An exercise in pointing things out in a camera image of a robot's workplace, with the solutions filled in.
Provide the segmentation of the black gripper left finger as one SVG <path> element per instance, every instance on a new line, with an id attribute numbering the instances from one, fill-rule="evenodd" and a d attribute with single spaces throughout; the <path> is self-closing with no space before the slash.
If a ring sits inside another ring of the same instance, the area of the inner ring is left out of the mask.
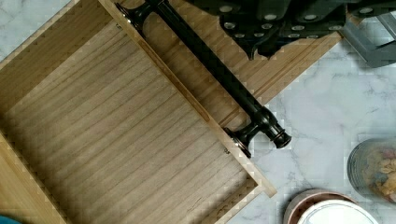
<path id="1" fill-rule="evenodd" d="M 224 14 L 219 24 L 225 33 L 253 60 L 255 53 L 271 58 L 279 49 L 280 19 L 276 14 Z"/>

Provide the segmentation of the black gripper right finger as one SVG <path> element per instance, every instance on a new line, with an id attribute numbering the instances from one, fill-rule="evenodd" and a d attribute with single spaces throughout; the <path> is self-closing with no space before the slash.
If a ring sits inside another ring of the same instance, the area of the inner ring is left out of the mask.
<path id="1" fill-rule="evenodd" d="M 258 53 L 270 58 L 281 47 L 299 38 L 321 38 L 340 30 L 345 23 L 345 6 L 293 7 L 276 32 L 260 43 Z"/>

